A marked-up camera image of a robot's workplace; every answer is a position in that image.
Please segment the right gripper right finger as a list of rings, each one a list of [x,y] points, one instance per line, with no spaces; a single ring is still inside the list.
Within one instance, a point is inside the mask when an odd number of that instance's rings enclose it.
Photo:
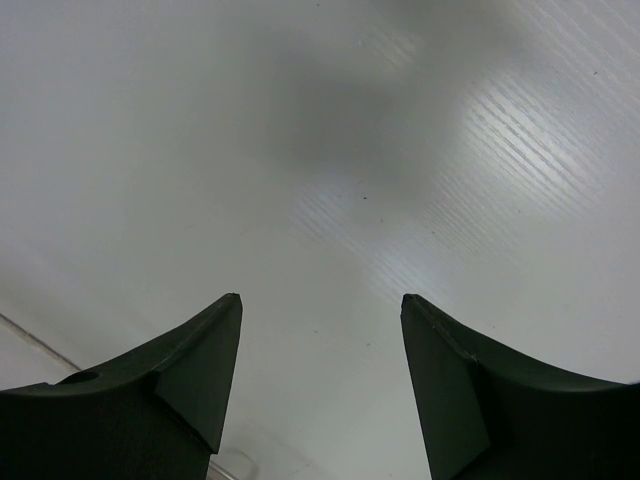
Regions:
[[[638,478],[638,385],[541,362],[416,294],[401,326],[432,478]]]

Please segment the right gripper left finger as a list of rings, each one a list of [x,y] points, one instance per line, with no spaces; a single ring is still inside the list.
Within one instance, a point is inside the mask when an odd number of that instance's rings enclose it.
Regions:
[[[239,295],[57,384],[1,393],[4,479],[203,479],[219,450]]]

